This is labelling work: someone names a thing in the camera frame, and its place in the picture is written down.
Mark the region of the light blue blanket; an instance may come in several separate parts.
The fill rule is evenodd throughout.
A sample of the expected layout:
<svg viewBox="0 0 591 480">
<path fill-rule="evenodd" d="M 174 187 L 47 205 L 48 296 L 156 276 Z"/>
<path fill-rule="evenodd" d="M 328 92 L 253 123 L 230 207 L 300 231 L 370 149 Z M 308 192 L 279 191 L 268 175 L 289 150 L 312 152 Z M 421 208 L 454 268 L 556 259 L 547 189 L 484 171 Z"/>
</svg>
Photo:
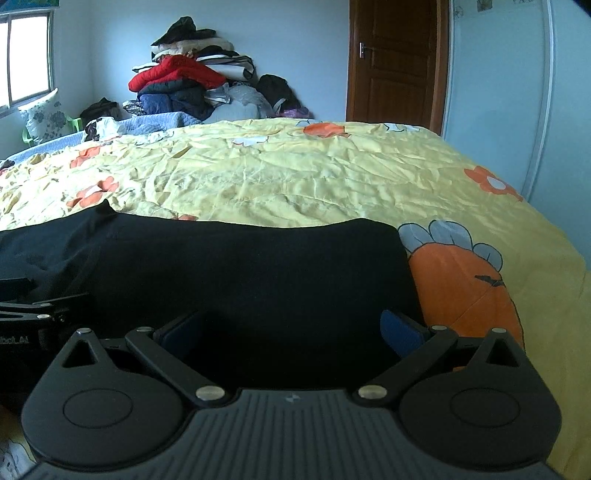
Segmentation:
<svg viewBox="0 0 591 480">
<path fill-rule="evenodd" d="M 110 117 L 104 117 L 98 121 L 98 140 L 111 140 L 117 136 L 132 135 L 141 136 L 166 131 L 173 128 L 198 125 L 200 121 L 183 112 L 169 112 L 151 115 L 134 116 L 129 119 L 116 121 Z M 81 146 L 87 134 L 84 131 L 60 137 L 41 145 L 28 148 L 8 158 L 9 162 L 19 164 L 35 154 L 56 153 L 66 147 Z"/>
</svg>

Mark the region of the black bag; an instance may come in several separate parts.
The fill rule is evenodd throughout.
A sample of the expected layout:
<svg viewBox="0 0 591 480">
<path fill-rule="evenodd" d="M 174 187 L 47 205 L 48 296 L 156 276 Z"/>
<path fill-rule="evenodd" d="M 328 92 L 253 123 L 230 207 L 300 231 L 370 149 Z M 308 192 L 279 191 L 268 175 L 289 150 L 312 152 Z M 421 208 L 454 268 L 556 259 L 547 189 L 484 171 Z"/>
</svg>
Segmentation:
<svg viewBox="0 0 591 480">
<path fill-rule="evenodd" d="M 79 115 L 83 126 L 100 117 L 112 117 L 119 121 L 123 118 L 122 110 L 117 102 L 103 97 L 98 102 L 89 105 Z"/>
</svg>

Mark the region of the green plastic chair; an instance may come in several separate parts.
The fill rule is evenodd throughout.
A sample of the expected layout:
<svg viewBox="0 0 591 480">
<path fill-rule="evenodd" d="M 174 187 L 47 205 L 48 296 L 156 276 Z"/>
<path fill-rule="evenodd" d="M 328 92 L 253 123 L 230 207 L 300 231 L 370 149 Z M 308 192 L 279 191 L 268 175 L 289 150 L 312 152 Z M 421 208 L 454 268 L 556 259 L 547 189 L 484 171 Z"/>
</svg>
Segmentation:
<svg viewBox="0 0 591 480">
<path fill-rule="evenodd" d="M 82 128 L 82 119 L 81 118 L 72 118 L 68 115 L 65 116 L 65 124 L 68 126 L 69 134 L 71 133 L 78 133 Z M 21 140 L 27 147 L 32 147 L 35 145 L 32 137 L 29 135 L 29 132 L 26 127 L 24 127 L 21 131 Z"/>
</svg>

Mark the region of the floral white pillow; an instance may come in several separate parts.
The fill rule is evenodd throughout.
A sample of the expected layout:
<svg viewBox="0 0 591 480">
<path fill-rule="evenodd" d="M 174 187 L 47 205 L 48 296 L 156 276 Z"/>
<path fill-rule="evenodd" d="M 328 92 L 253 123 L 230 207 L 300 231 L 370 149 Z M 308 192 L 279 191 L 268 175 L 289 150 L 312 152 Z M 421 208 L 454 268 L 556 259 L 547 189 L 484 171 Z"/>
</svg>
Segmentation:
<svg viewBox="0 0 591 480">
<path fill-rule="evenodd" d="M 58 89 L 18 108 L 35 145 L 70 135 Z"/>
</svg>

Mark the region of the black pants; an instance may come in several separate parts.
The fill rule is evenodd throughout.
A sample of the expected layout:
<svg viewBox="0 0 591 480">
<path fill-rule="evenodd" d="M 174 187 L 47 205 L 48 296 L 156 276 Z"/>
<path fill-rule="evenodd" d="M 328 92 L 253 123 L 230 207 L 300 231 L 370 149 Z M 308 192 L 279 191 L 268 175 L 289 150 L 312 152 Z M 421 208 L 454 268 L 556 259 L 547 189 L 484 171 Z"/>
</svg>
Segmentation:
<svg viewBox="0 0 591 480">
<path fill-rule="evenodd" d="M 1 330 L 1 369 L 32 382 L 78 328 L 149 326 L 225 387 L 344 388 L 396 360 L 384 312 L 423 312 L 396 228 L 368 219 L 299 228 L 168 220 L 101 203 L 1 235 L 1 296 L 67 300 L 64 324 Z"/>
</svg>

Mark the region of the window with grey frame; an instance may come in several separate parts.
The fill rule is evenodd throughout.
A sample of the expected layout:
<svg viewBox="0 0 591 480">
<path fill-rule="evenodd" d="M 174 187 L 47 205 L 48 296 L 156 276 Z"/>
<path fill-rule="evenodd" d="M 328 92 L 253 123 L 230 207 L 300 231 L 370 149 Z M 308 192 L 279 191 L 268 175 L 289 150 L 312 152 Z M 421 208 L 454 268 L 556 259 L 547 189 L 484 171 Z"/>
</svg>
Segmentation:
<svg viewBox="0 0 591 480">
<path fill-rule="evenodd" d="M 53 87 L 54 8 L 8 11 L 1 6 L 1 115 L 48 93 Z"/>
</svg>

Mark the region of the brown wooden door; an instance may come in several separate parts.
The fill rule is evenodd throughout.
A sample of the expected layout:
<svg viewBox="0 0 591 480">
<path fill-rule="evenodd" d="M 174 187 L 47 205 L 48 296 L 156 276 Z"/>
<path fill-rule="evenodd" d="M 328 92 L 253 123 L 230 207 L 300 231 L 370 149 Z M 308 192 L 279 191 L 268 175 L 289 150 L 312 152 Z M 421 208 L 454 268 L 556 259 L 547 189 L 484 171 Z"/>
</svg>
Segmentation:
<svg viewBox="0 0 591 480">
<path fill-rule="evenodd" d="M 346 120 L 441 134 L 449 71 L 448 1 L 349 3 Z"/>
</svg>

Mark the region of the pile of clothes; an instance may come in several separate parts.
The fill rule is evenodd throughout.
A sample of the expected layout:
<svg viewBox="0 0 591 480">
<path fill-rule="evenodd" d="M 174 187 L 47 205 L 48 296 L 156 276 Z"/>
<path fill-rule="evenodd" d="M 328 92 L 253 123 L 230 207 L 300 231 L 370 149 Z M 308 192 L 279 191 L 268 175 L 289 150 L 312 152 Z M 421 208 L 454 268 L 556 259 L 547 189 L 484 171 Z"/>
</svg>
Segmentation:
<svg viewBox="0 0 591 480">
<path fill-rule="evenodd" d="M 259 75 L 252 58 L 189 16 L 174 22 L 150 46 L 151 61 L 133 69 L 122 104 L 131 116 L 180 112 L 202 123 L 293 118 L 311 120 L 283 77 Z"/>
</svg>

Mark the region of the yellow carrot print bedspread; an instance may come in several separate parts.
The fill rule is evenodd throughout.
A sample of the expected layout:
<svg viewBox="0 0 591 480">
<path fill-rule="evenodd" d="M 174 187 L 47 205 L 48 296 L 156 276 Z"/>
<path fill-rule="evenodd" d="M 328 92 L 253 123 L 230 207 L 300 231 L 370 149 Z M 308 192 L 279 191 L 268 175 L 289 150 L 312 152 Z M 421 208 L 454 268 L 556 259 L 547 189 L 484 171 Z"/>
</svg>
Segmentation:
<svg viewBox="0 0 591 480">
<path fill-rule="evenodd" d="M 555 395 L 551 465 L 590 475 L 590 266 L 510 185 L 428 129 L 400 124 L 246 120 L 192 125 L 55 153 L 27 152 L 1 174 L 3 229 L 107 201 L 178 220 L 304 227 L 368 218 L 398 227 L 428 319 L 499 273 L 486 320 L 514 304 L 525 349 Z"/>
</svg>

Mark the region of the white wardrobe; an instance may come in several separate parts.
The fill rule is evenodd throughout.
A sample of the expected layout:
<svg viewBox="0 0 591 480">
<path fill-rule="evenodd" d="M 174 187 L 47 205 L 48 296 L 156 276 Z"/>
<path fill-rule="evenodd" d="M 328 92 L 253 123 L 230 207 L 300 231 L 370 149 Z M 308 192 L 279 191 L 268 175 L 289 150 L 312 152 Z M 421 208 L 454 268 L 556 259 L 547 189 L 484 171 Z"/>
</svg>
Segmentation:
<svg viewBox="0 0 591 480">
<path fill-rule="evenodd" d="M 452 1 L 444 138 L 590 256 L 590 4 Z"/>
</svg>

